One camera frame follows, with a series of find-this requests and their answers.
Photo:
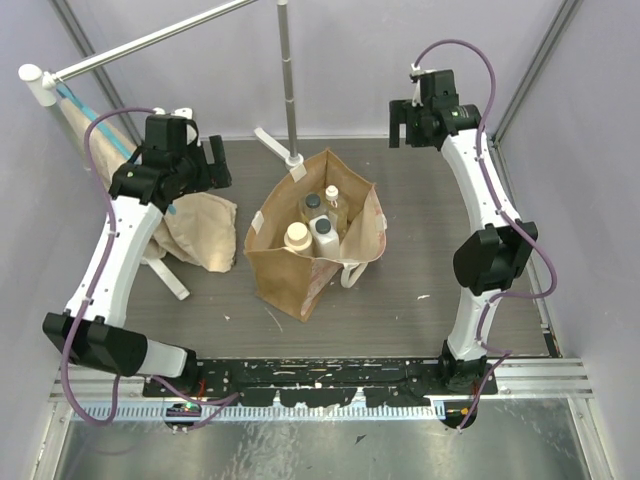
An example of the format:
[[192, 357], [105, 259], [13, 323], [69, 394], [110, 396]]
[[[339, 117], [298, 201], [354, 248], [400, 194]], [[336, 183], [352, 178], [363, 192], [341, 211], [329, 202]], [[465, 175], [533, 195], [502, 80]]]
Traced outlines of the brown canvas tote bag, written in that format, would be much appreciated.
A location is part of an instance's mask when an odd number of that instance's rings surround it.
[[[304, 198], [330, 185], [348, 204], [348, 230], [340, 240], [340, 256], [322, 256], [313, 238], [298, 249], [286, 245], [288, 227], [303, 220]], [[276, 185], [254, 215], [244, 243], [258, 295], [302, 322], [311, 316], [336, 273], [341, 274], [343, 287], [352, 287], [385, 248], [386, 218], [374, 184], [329, 149], [307, 159]]]

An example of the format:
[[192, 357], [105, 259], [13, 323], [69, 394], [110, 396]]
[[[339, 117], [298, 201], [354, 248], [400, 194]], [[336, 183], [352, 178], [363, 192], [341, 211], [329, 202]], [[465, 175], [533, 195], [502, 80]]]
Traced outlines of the clear bottle dark cap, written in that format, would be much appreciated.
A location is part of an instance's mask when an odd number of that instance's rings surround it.
[[317, 193], [307, 194], [300, 201], [299, 207], [302, 222], [306, 224], [326, 213], [325, 205]]

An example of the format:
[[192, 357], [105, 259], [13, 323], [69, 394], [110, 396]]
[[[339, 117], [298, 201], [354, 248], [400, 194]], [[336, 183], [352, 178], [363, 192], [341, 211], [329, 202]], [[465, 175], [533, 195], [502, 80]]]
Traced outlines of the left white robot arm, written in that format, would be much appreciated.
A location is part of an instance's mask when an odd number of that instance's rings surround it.
[[162, 376], [178, 396], [194, 393], [200, 372], [193, 351], [125, 329], [127, 304], [149, 240], [177, 199], [227, 188], [232, 178], [221, 136], [198, 139], [196, 123], [148, 113], [145, 137], [105, 189], [105, 224], [87, 271], [43, 332], [71, 364], [123, 377]]

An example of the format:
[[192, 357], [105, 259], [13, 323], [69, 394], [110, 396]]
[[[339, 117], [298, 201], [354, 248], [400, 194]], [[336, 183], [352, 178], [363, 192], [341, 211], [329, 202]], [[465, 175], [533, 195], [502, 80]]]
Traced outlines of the beige bottle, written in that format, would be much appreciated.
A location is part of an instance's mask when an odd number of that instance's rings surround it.
[[286, 249], [299, 255], [313, 255], [313, 237], [305, 223], [293, 222], [287, 227], [284, 245]]

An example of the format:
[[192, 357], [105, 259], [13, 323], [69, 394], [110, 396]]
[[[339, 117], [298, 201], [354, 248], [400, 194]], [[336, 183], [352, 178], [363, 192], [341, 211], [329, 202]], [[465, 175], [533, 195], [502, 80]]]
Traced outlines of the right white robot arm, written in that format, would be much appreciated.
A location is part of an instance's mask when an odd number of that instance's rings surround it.
[[414, 67], [410, 79], [413, 96], [389, 104], [389, 145], [436, 148], [454, 174], [470, 224], [469, 237], [453, 256], [461, 296], [438, 359], [440, 385], [459, 394], [485, 374], [499, 296], [522, 275], [538, 230], [510, 203], [489, 158], [480, 111], [460, 104], [453, 71]]

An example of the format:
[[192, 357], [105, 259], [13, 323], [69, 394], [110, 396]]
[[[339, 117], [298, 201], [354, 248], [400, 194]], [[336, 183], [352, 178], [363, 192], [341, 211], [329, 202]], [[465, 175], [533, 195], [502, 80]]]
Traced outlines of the white square bottle dark cap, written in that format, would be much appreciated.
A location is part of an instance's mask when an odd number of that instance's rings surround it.
[[331, 260], [340, 258], [340, 238], [338, 232], [326, 215], [318, 216], [309, 222], [317, 257]]

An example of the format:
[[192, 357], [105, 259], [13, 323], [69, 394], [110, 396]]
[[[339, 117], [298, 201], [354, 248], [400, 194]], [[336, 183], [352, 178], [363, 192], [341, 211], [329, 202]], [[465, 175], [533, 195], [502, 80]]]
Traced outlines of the clear bottle white cap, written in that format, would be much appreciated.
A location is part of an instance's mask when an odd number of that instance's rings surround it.
[[329, 185], [325, 188], [325, 200], [327, 204], [328, 217], [334, 228], [336, 230], [346, 228], [348, 223], [349, 205], [335, 185]]

